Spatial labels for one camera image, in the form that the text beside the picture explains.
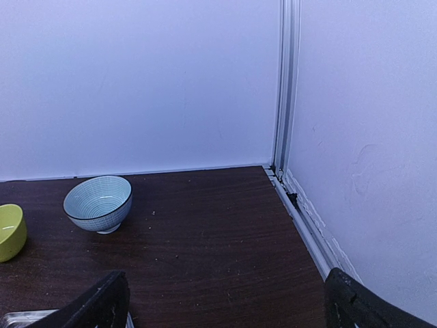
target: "bowl rim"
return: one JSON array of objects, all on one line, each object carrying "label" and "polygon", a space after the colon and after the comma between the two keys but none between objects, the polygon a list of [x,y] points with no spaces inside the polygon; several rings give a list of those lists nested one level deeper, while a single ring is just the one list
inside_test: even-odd
[{"label": "bowl rim", "polygon": [[21,224],[21,222],[23,221],[23,217],[24,217],[23,209],[21,208],[21,206],[19,206],[17,204],[3,204],[3,205],[0,205],[0,208],[2,208],[2,207],[16,207],[17,209],[20,210],[20,219],[18,220],[18,224],[8,234],[8,236],[6,238],[4,238],[4,239],[0,239],[0,245],[3,244],[4,242],[6,242],[9,238],[11,238],[14,235],[15,231],[17,231],[17,229],[18,229],[19,225]]},{"label": "bowl rim", "polygon": [[[68,214],[68,212],[66,211],[66,200],[67,200],[68,195],[70,195],[71,192],[72,192],[73,190],[75,190],[77,187],[79,187],[79,186],[80,186],[81,184],[83,184],[83,183],[86,183],[86,182],[88,182],[88,181],[92,181],[92,180],[97,180],[97,179],[100,179],[100,178],[106,178],[106,177],[108,177],[108,176],[109,176],[109,177],[112,177],[112,178],[119,178],[119,179],[125,180],[125,181],[129,184],[129,187],[130,187],[130,193],[129,193],[129,196],[126,198],[126,200],[125,200],[121,205],[119,205],[117,208],[113,209],[111,212],[109,212],[109,213],[107,213],[107,214],[103,214],[103,215],[101,215],[101,216],[99,216],[99,217],[90,217],[90,218],[88,218],[88,219],[81,219],[81,218],[79,218],[79,217],[74,217],[74,216]],[[102,217],[106,217],[107,215],[110,215],[110,214],[114,213],[114,212],[117,211],[119,208],[121,208],[121,207],[123,207],[124,205],[126,205],[126,203],[129,202],[129,200],[130,200],[131,198],[132,198],[132,185],[130,184],[130,182],[129,182],[127,179],[123,178],[122,176],[112,176],[112,175],[106,175],[106,176],[95,176],[94,178],[87,179],[87,180],[85,180],[85,181],[82,181],[82,182],[79,183],[78,185],[74,186],[74,187],[73,187],[73,188],[72,188],[72,189],[67,193],[67,196],[65,196],[65,198],[64,198],[64,202],[63,202],[63,204],[62,204],[62,209],[64,210],[64,213],[65,213],[69,218],[71,218],[71,219],[74,219],[74,220],[82,220],[82,221],[95,220],[95,219],[101,219]]]}]

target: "bowl foot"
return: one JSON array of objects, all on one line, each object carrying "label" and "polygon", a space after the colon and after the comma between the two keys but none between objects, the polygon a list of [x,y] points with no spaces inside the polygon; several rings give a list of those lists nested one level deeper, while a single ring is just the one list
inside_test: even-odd
[{"label": "bowl foot", "polygon": [[103,231],[97,231],[98,234],[110,234],[114,231],[116,231],[116,229],[118,229],[120,227],[121,223],[117,224],[115,227],[112,227],[108,230],[103,230]]}]

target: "blue striped bowl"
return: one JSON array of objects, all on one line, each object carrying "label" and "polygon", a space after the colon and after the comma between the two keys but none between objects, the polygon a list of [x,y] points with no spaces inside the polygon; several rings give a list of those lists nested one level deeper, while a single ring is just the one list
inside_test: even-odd
[{"label": "blue striped bowl", "polygon": [[116,231],[131,206],[132,187],[119,176],[99,176],[82,182],[64,200],[64,211],[76,226],[99,234]]}]

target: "yellow-green bowl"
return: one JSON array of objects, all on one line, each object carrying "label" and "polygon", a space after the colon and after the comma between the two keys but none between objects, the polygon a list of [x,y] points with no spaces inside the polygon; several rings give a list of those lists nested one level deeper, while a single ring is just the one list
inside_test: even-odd
[{"label": "yellow-green bowl", "polygon": [[27,228],[21,207],[15,204],[0,206],[0,262],[18,254],[26,238]]}]

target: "bowl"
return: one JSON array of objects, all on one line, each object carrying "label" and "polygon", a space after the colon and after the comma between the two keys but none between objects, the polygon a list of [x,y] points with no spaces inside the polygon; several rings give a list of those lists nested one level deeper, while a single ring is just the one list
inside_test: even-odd
[{"label": "bowl", "polygon": [[78,184],[66,196],[64,211],[78,227],[110,234],[132,206],[132,187],[120,176],[99,176]]},{"label": "bowl", "polygon": [[15,204],[0,206],[0,262],[13,258],[26,243],[23,210]]}]

